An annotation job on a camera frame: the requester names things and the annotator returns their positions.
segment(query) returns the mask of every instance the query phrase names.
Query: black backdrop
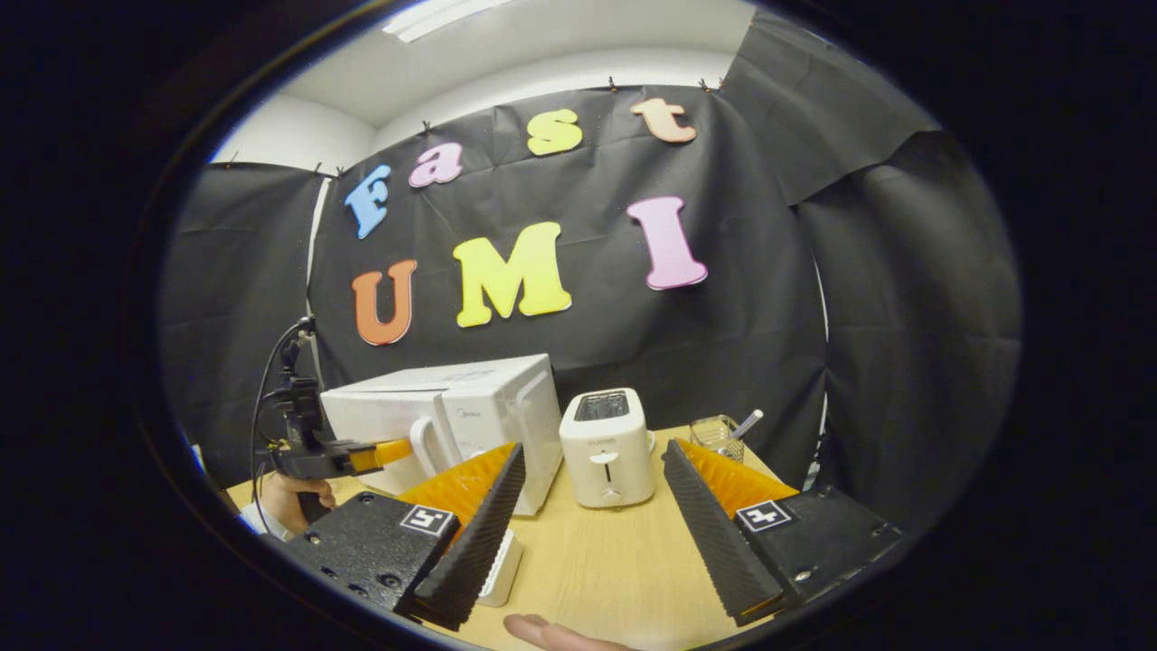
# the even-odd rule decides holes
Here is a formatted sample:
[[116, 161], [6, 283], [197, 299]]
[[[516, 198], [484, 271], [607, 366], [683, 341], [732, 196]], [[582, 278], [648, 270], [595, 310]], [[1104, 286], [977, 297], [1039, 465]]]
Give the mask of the black backdrop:
[[[698, 136], [664, 142], [631, 106], [649, 97], [680, 104]], [[582, 143], [535, 156], [525, 125], [568, 108]], [[418, 155], [462, 142], [462, 175], [413, 188]], [[318, 228], [310, 302], [317, 311], [326, 386], [393, 370], [547, 353], [562, 407], [583, 392], [634, 387], [648, 426], [668, 428], [712, 414], [767, 417], [750, 443], [786, 481], [803, 481], [823, 404], [824, 316], [803, 232], [779, 188], [766, 182], [754, 134], [716, 93], [686, 87], [575, 90], [535, 97], [440, 125], [348, 170], [333, 182]], [[345, 198], [377, 165], [391, 167], [386, 215], [356, 237]], [[654, 290], [642, 229], [626, 213], [641, 199], [684, 199], [680, 221], [701, 283]], [[487, 237], [508, 257], [519, 231], [561, 225], [557, 241], [565, 311], [459, 328], [462, 265], [454, 247]], [[370, 347], [354, 323], [351, 281], [418, 260], [413, 321], [398, 342]], [[378, 287], [378, 317], [393, 312], [392, 283]]]
[[[161, 273], [164, 386], [206, 471], [249, 478], [253, 400], [270, 349], [305, 313], [309, 230], [322, 177], [270, 164], [213, 164], [184, 205]], [[300, 369], [311, 371], [308, 355]], [[279, 426], [266, 410], [261, 426]]]
[[[651, 97], [683, 105], [679, 119], [698, 136], [670, 143], [651, 135], [629, 110]], [[558, 109], [577, 113], [583, 141], [535, 156], [526, 123]], [[462, 173], [411, 187], [419, 154], [444, 142], [464, 146]], [[386, 215], [360, 239], [345, 200], [379, 164], [391, 168]], [[165, 280], [179, 297], [162, 305], [174, 319], [168, 380], [222, 483], [246, 476], [260, 364], [303, 312], [319, 184], [305, 171], [213, 165], [186, 206], [191, 225], [179, 228]], [[642, 230], [626, 207], [669, 194], [685, 201], [680, 222], [708, 276], [654, 290]], [[228, 281], [206, 282], [196, 262], [207, 239], [185, 230], [200, 232], [205, 215], [226, 225], [215, 237], [233, 237], [233, 247], [213, 252]], [[495, 312], [486, 325], [459, 328], [454, 247], [487, 237], [508, 257], [522, 229], [541, 221], [561, 225], [558, 266], [572, 306], [506, 319]], [[248, 247], [237, 247], [229, 223], [263, 234], [243, 235]], [[351, 282], [408, 258], [418, 260], [411, 328], [392, 345], [369, 346], [356, 332]], [[437, 125], [346, 170], [325, 195], [308, 290], [326, 387], [547, 353], [561, 407], [583, 392], [631, 386], [651, 406], [653, 428], [762, 409], [749, 444], [797, 487], [817, 453], [826, 391], [821, 479], [919, 528], [963, 488], [1008, 405], [1019, 355], [1014, 267], [998, 210], [955, 141], [863, 64], [760, 12], [722, 91], [533, 97]], [[389, 320], [388, 276], [377, 303], [377, 317]], [[202, 321], [208, 327], [192, 328]]]

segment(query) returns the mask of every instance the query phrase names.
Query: pink letter i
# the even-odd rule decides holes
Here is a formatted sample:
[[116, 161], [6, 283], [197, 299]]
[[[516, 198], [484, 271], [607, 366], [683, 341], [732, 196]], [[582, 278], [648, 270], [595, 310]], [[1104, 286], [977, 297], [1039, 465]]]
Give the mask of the pink letter i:
[[651, 254], [651, 272], [647, 286], [670, 289], [694, 284], [707, 278], [707, 266], [691, 257], [687, 237], [679, 222], [679, 197], [655, 197], [627, 206], [627, 214], [643, 227], [643, 237]]

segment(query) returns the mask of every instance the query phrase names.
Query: microwave handle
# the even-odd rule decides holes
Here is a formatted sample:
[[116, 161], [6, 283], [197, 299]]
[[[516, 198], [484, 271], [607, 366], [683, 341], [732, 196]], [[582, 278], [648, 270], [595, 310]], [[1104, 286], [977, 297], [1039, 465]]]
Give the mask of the microwave handle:
[[526, 422], [526, 413], [533, 409], [535, 405], [533, 401], [529, 400], [526, 397], [529, 397], [530, 392], [538, 389], [538, 386], [547, 379], [548, 376], [546, 375], [546, 371], [540, 372], [538, 376], [535, 376], [531, 382], [526, 383], [514, 397], [514, 402], [518, 408], [518, 422], [522, 426], [522, 435], [523, 437], [526, 437], [524, 441], [530, 441], [532, 438], [530, 423]]
[[442, 468], [444, 464], [440, 464], [441, 459], [433, 451], [434, 438], [434, 422], [426, 416], [414, 421], [413, 426], [410, 427], [410, 446], [414, 449], [414, 457], [418, 458], [418, 464], [421, 465], [427, 478], [433, 478], [445, 471]]

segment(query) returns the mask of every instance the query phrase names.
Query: white microwave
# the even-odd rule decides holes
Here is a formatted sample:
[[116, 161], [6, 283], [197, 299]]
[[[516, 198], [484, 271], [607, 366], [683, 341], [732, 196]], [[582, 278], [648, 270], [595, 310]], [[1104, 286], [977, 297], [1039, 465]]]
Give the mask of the white microwave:
[[397, 495], [472, 457], [523, 444], [516, 516], [543, 506], [562, 460], [562, 420], [546, 355], [410, 369], [322, 393], [338, 439], [410, 438], [414, 454], [359, 478]]

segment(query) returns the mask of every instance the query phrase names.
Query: yellow letter m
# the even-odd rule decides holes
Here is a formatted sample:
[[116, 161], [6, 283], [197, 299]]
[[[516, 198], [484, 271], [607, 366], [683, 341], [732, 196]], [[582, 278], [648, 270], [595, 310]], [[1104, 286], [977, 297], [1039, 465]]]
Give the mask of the yellow letter m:
[[462, 261], [462, 311], [458, 325], [470, 328], [491, 321], [491, 309], [482, 303], [482, 291], [502, 318], [514, 311], [518, 287], [523, 287], [518, 311], [526, 315], [562, 311], [570, 306], [570, 294], [559, 280], [554, 239], [562, 228], [553, 221], [533, 223], [522, 229], [504, 260], [486, 237], [469, 239], [455, 246], [454, 257]]

